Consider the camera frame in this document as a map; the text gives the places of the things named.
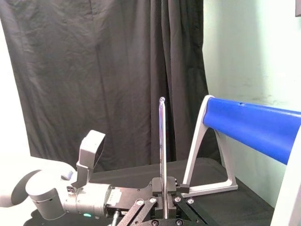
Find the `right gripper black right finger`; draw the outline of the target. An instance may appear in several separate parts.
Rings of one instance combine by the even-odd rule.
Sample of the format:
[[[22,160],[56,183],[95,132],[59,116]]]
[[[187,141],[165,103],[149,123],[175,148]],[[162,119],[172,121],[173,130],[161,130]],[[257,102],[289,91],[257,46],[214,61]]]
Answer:
[[[168,218],[175,220],[176,226],[207,226],[208,224],[192,209],[184,198],[178,195],[176,179],[167,178]]]

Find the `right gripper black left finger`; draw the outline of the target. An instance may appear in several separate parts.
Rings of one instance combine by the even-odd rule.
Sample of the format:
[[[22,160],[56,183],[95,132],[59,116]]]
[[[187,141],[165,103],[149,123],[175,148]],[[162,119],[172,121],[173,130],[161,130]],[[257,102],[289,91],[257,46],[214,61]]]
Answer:
[[[148,200],[138,199],[128,211],[120,211],[120,226],[162,226],[163,201],[159,178],[153,178],[152,196]]]

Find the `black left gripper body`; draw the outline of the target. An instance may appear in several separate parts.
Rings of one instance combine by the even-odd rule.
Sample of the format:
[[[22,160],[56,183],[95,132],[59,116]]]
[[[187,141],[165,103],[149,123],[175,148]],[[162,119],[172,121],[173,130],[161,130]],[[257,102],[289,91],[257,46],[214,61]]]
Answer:
[[[128,211],[138,199],[148,200],[152,196],[152,182],[137,185],[138,181],[106,181],[111,185],[109,198],[105,205],[105,216],[113,217],[115,211]]]

